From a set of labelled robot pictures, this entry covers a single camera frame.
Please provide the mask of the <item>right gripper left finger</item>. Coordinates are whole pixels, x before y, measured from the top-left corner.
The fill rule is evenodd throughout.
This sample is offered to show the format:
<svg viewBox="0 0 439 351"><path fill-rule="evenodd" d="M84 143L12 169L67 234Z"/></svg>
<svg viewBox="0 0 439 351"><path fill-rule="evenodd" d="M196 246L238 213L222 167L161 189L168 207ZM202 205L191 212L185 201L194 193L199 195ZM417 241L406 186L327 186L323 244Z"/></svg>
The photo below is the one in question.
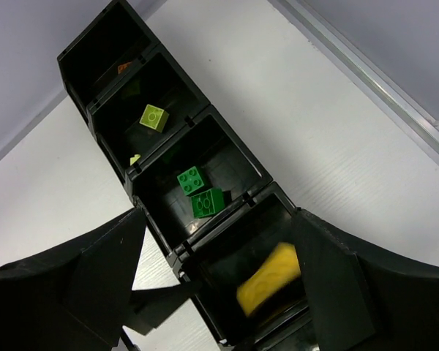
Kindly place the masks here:
<svg viewBox="0 0 439 351"><path fill-rule="evenodd" d="M119 343L146 217L100 227L0 267L0 350L112 350Z"/></svg>

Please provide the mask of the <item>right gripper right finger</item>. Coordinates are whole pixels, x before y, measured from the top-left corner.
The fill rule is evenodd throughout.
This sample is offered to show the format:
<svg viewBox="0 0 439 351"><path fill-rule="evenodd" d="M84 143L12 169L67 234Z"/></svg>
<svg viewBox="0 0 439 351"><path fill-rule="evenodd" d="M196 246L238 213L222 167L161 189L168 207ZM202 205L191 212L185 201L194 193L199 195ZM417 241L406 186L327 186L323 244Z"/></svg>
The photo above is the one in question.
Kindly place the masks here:
<svg viewBox="0 0 439 351"><path fill-rule="evenodd" d="M293 226L321 350L439 350L439 267L301 208Z"/></svg>

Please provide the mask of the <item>yellow long lego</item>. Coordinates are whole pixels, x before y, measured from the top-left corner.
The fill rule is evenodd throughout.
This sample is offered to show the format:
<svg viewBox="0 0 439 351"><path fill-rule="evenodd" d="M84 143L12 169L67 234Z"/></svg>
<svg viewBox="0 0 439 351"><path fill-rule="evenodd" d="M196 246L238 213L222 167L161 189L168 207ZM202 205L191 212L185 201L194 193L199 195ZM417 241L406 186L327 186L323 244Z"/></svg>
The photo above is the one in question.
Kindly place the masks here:
<svg viewBox="0 0 439 351"><path fill-rule="evenodd" d="M293 244L278 243L261 267L236 291L236 299L249 317L283 287L301 277L296 248Z"/></svg>

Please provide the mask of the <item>lime green square lego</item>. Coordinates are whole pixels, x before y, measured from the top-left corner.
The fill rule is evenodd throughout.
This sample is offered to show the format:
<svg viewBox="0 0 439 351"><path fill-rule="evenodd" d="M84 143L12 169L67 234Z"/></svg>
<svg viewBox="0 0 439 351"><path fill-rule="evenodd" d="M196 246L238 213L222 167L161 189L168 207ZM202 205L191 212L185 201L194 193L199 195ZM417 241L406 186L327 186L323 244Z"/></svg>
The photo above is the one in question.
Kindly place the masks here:
<svg viewBox="0 0 439 351"><path fill-rule="evenodd" d="M140 154L135 154L130 158L130 166L134 165L141 158Z"/></svg>

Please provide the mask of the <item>dark green curved lego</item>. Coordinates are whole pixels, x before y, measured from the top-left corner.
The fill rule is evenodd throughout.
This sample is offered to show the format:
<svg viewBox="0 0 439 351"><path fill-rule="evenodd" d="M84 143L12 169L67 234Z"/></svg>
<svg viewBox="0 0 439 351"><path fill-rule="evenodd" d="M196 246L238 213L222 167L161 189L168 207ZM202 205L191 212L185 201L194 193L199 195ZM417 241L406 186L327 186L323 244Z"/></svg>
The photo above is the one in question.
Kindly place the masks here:
<svg viewBox="0 0 439 351"><path fill-rule="evenodd" d="M224 195L219 188L210 188L200 192L193 195L190 200L195 218L213 216L225 208Z"/></svg>

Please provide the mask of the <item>dark green square lego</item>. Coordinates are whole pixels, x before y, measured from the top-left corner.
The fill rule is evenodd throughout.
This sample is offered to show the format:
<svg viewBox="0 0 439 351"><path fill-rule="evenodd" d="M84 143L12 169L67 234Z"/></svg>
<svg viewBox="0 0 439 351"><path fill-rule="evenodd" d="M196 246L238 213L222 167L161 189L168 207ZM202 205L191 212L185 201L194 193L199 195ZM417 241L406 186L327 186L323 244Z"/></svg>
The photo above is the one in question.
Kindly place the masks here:
<svg viewBox="0 0 439 351"><path fill-rule="evenodd" d="M193 166L177 176L182 192L186 196L193 196L203 191L208 181L200 167Z"/></svg>

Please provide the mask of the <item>lime green small lego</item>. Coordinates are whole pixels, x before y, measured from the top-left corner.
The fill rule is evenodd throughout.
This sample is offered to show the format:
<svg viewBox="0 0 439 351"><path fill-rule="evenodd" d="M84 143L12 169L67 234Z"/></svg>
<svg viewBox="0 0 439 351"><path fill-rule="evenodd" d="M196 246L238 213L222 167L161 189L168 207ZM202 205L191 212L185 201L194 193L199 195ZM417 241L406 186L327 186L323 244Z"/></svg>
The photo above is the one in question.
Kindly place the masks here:
<svg viewBox="0 0 439 351"><path fill-rule="evenodd" d="M157 132L162 132L168 117L169 113L166 110L153 105L147 105L140 118L139 124Z"/></svg>

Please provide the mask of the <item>orange brown lego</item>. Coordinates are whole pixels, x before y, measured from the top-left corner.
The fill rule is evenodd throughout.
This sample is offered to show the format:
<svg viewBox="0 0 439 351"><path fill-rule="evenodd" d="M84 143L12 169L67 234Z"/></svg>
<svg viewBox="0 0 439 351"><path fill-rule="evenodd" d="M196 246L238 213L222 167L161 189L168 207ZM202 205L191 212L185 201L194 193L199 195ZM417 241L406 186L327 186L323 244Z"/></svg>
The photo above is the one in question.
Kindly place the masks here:
<svg viewBox="0 0 439 351"><path fill-rule="evenodd" d="M120 64L117 66L117 73L120 75L124 70L126 70L130 65L132 61L128 61L126 63Z"/></svg>

